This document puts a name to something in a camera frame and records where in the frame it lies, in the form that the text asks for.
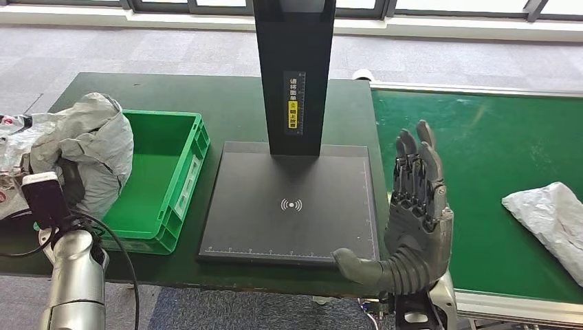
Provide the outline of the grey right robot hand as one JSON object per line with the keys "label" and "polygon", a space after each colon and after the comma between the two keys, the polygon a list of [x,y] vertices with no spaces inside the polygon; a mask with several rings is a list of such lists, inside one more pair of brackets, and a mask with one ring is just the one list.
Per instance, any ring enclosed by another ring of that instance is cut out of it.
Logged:
{"label": "grey right robot hand", "polygon": [[425,120],[416,135],[402,129],[396,156],[389,217],[384,231],[385,260],[359,258],[347,249],[333,252],[348,280],[391,294],[414,294],[437,282],[448,270],[454,213],[448,205],[435,135]]}

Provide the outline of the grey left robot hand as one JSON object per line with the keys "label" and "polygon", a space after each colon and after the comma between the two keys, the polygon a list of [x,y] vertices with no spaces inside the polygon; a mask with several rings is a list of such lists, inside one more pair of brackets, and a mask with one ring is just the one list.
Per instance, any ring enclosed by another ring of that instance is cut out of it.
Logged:
{"label": "grey left robot hand", "polygon": [[85,198],[85,187],[78,170],[78,164],[65,158],[59,158],[57,165],[62,170],[64,178],[63,192],[66,202],[76,206]]}

